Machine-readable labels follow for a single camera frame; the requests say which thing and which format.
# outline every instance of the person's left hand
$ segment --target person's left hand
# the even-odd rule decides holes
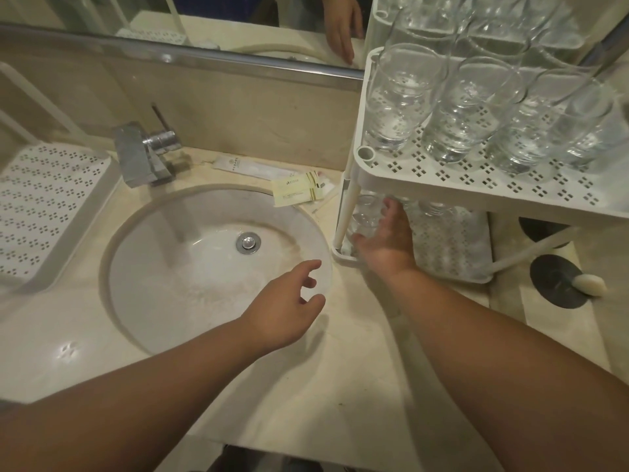
[[[320,260],[308,260],[271,280],[240,317],[265,354],[297,341],[321,313],[324,295],[315,294],[307,302],[301,297],[302,286],[316,286],[309,275],[320,266]]]

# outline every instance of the forearm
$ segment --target forearm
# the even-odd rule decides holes
[[[629,395],[621,381],[419,270],[388,284],[446,389],[508,470],[627,460]]]
[[[264,353],[236,320],[23,406],[0,419],[0,463],[22,471],[153,470]]]

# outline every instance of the person's right arm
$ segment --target person's right arm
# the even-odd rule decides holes
[[[439,379],[511,471],[629,470],[629,386],[417,268],[402,206],[353,238],[410,320]]]
[[[323,20],[328,45],[347,64],[354,58],[352,32],[363,38],[362,13],[356,0],[323,1]]]

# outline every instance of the reflected sink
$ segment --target reflected sink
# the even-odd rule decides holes
[[[302,289],[306,300],[325,293],[332,275],[310,217],[274,207],[266,192],[193,187],[146,205],[116,232],[101,262],[101,298],[154,354],[239,317],[264,285],[308,259],[323,264],[312,273],[317,286]]]

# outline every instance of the person's left arm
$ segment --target person's left arm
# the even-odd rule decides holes
[[[309,274],[320,265],[302,262],[272,280],[237,320],[4,413],[3,470],[154,470],[233,378],[307,331],[325,298],[305,302],[300,291],[315,285]]]

